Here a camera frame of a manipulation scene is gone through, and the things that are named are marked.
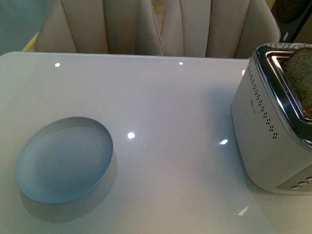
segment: glossy table surface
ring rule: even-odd
[[[230,104],[247,64],[2,56],[0,233],[311,233],[312,197],[261,190],[237,152]],[[47,124],[77,116],[92,118],[111,133],[114,156],[107,174],[72,202],[28,199],[15,182],[24,145]]]

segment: round dish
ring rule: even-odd
[[[15,167],[19,189],[43,203],[74,200],[103,178],[113,141],[99,122],[70,117],[53,122],[25,145]]]

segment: chair backrest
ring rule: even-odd
[[[249,58],[280,32],[265,0],[167,0],[161,37],[167,56]]]
[[[163,55],[150,0],[51,0],[34,51]]]

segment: toaster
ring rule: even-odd
[[[261,189],[312,195],[312,117],[287,84],[283,64],[300,47],[259,46],[231,102],[237,148],[249,178]]]

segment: toaster button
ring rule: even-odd
[[[300,186],[292,186],[292,189],[294,190],[297,190],[297,189],[300,189],[301,187]]]
[[[299,182],[298,184],[302,186],[302,185],[307,185],[307,184],[308,184],[308,182],[301,181],[301,182]]]

